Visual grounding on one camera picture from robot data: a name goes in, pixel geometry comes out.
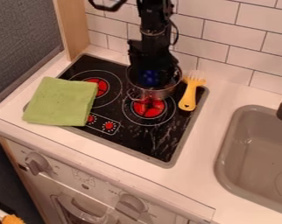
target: oven handle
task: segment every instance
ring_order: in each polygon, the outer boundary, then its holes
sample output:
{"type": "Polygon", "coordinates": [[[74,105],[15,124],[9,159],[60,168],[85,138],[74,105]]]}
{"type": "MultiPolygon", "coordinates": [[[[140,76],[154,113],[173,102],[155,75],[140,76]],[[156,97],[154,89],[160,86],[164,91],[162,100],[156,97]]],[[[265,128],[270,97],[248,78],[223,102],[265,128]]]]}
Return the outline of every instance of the oven handle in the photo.
{"type": "Polygon", "coordinates": [[[66,195],[61,195],[59,197],[57,197],[58,202],[60,203],[60,205],[67,210],[70,214],[72,214],[74,217],[82,220],[82,221],[86,221],[87,223],[90,224],[105,224],[107,222],[107,219],[109,218],[109,216],[107,214],[105,214],[102,217],[97,217],[94,216],[92,214],[89,213],[85,213],[83,212],[81,209],[79,209],[78,207],[76,207],[73,203],[72,203],[72,198],[68,197],[66,195]]]}

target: yellow object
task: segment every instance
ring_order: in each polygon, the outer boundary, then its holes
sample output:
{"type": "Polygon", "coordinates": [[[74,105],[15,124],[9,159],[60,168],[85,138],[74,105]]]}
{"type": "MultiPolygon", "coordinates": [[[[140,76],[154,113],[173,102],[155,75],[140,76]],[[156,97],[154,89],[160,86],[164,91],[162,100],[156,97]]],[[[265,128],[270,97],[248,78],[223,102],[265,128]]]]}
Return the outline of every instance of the yellow object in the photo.
{"type": "Polygon", "coordinates": [[[13,215],[6,215],[2,220],[2,224],[25,224],[21,219],[13,215]]]}
{"type": "Polygon", "coordinates": [[[200,71],[191,71],[189,76],[183,79],[187,88],[179,102],[179,108],[182,110],[193,111],[196,108],[196,88],[206,84],[205,79],[196,78],[196,74],[199,73],[200,71]]]}

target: stovetop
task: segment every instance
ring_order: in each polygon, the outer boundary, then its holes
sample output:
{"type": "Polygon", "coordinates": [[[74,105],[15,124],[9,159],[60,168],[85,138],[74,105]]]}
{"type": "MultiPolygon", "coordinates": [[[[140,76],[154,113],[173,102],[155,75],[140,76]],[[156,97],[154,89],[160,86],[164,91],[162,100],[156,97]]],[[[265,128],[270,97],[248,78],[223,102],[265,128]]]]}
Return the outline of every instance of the stovetop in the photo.
{"type": "MultiPolygon", "coordinates": [[[[126,69],[125,65],[82,55],[60,76],[64,80],[98,83],[86,126],[70,130],[155,164],[173,164],[199,107],[194,112],[178,108],[186,89],[183,82],[164,101],[133,101],[127,95],[126,69]]],[[[197,88],[197,102],[206,92],[203,87],[197,88]]]]}

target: black stovetop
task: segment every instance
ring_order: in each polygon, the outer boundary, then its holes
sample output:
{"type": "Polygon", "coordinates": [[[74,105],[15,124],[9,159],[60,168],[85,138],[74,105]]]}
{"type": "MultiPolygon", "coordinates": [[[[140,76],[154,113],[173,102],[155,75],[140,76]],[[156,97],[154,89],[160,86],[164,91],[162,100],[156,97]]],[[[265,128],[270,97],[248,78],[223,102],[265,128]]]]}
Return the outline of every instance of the black stovetop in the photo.
{"type": "MultiPolygon", "coordinates": [[[[64,80],[97,82],[99,86],[88,123],[75,128],[168,163],[194,114],[177,106],[186,84],[181,82],[172,96],[147,108],[148,101],[133,101],[127,96],[126,68],[82,55],[60,76],[64,80]]],[[[197,101],[204,91],[197,89],[197,101]]]]}

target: blue object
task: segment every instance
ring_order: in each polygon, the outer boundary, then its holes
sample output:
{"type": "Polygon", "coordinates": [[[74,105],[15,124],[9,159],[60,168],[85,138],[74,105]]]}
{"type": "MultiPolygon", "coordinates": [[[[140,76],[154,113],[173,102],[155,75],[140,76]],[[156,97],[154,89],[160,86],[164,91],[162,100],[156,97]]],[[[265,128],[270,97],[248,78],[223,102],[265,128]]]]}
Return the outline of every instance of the blue object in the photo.
{"type": "Polygon", "coordinates": [[[157,70],[141,70],[139,72],[139,83],[145,87],[156,87],[160,83],[157,70]]]}

